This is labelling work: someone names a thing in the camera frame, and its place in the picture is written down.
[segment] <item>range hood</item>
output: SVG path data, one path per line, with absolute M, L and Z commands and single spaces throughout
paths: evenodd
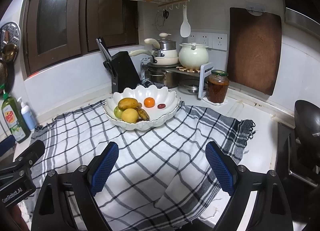
M 320 0 L 284 0 L 285 22 L 320 39 Z

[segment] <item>orange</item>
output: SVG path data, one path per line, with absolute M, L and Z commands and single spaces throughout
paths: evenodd
M 143 103 L 144 103 L 145 107 L 151 108 L 151 107 L 155 106 L 156 101 L 152 97 L 147 97 L 147 98 L 145 98 Z

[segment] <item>green dish soap bottle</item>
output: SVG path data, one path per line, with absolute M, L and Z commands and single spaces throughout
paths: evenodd
M 7 123 L 10 132 L 18 143 L 22 143 L 30 135 L 30 130 L 23 120 L 21 112 L 18 110 L 17 101 L 14 97 L 8 96 L 3 90 L 3 103 L 1 110 L 4 116 L 4 120 Z

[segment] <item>wall switch plate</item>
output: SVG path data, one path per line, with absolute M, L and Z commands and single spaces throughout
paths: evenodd
M 212 37 L 211 33 L 196 33 L 196 42 L 201 45 L 206 45 L 208 47 L 212 47 Z
M 227 50 L 228 35 L 212 33 L 212 48 L 219 50 Z
M 196 33 L 191 32 L 190 36 L 188 36 L 188 43 L 196 43 Z

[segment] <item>green jar lid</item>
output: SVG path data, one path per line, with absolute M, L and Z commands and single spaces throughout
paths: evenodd
M 211 70 L 211 74 L 215 76 L 228 76 L 228 73 L 222 70 Z

